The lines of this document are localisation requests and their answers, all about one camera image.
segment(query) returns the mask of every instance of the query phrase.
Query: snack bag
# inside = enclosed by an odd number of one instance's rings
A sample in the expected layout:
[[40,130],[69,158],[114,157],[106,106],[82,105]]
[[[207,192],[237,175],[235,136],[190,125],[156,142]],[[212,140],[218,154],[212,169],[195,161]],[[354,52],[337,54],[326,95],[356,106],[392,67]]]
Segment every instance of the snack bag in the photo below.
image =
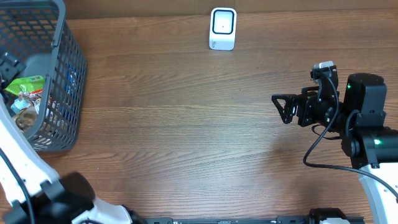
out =
[[17,96],[19,96],[21,92],[28,93],[29,96],[35,96],[43,91],[44,83],[45,79],[40,75],[17,78],[13,80],[5,90]]

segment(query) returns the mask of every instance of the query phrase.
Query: wooden table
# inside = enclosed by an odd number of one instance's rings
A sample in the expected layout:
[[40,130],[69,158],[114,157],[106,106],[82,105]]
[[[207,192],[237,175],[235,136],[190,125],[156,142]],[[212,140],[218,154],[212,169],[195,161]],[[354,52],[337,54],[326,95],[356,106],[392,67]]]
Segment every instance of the wooden table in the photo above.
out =
[[[356,174],[302,164],[317,136],[296,118],[283,124],[271,95],[300,93],[312,65],[332,60],[342,96],[349,74],[385,78],[386,125],[397,129],[398,11],[239,14],[231,52],[209,50],[209,20],[68,21],[89,65],[80,137],[67,154],[41,156],[143,217],[338,207],[372,222]],[[310,161],[350,165],[340,141],[321,141]],[[0,212],[8,208],[2,199]]]

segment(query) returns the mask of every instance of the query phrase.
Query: black cable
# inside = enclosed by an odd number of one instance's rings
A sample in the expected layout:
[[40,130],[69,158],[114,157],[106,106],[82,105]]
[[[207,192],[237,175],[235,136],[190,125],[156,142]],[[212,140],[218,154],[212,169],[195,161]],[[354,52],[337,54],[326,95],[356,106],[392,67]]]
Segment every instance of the black cable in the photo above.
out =
[[346,122],[346,136],[348,136],[348,131],[349,131],[349,122],[351,121],[351,118],[354,116],[354,114],[360,113],[359,110],[353,110],[351,113],[348,115],[347,122]]
[[337,89],[335,87],[335,85],[333,84],[333,82],[330,80],[330,78],[328,78],[328,81],[330,82],[331,86],[333,87],[333,91],[335,92],[335,96],[336,96],[336,113],[333,116],[333,119],[330,121],[329,125],[325,128],[325,130],[323,130],[323,132],[321,133],[321,135],[319,135],[318,139],[312,144],[312,146],[308,149],[307,153],[305,153],[304,158],[303,158],[303,163],[306,166],[309,167],[315,167],[315,168],[326,168],[326,169],[336,169],[336,170],[346,170],[346,171],[350,171],[350,172],[355,172],[357,174],[362,174],[365,176],[368,176],[376,181],[378,181],[380,184],[382,184],[383,186],[385,186],[388,190],[390,190],[390,192],[392,194],[394,194],[394,196],[396,197],[396,201],[398,203],[398,192],[396,192],[389,184],[387,184],[385,181],[383,181],[382,179],[376,177],[373,174],[370,174],[368,172],[365,172],[363,170],[358,170],[358,169],[354,169],[354,168],[350,168],[350,167],[345,167],[345,166],[336,166],[336,165],[326,165],[326,164],[312,164],[307,162],[307,158],[310,155],[310,153],[312,152],[312,150],[315,148],[315,146],[317,146],[317,144],[322,140],[322,138],[325,136],[325,134],[328,132],[328,130],[330,129],[331,125],[335,122],[336,118],[337,118],[337,114],[338,114],[338,105],[339,105],[339,100],[338,100],[338,95],[337,95]]
[[11,164],[11,161],[8,159],[4,151],[0,148],[0,156],[8,166],[8,169],[10,169],[11,173],[13,174],[14,178],[17,180],[19,186],[22,189],[22,192],[24,193],[25,199],[26,199],[26,204],[27,204],[27,209],[29,211],[29,218],[30,218],[30,223],[35,224],[35,214],[33,213],[33,206],[32,202],[30,201],[30,195],[26,189],[24,181],[22,181],[21,177],[15,170],[14,166]]
[[[311,127],[311,130],[312,130],[312,132],[315,133],[316,135],[321,136],[318,132],[315,131],[315,128],[317,128],[317,127],[319,127],[319,126],[322,126],[322,124],[313,125],[313,126]],[[337,140],[337,139],[341,139],[340,136],[323,137],[323,138],[326,139],[326,140]]]

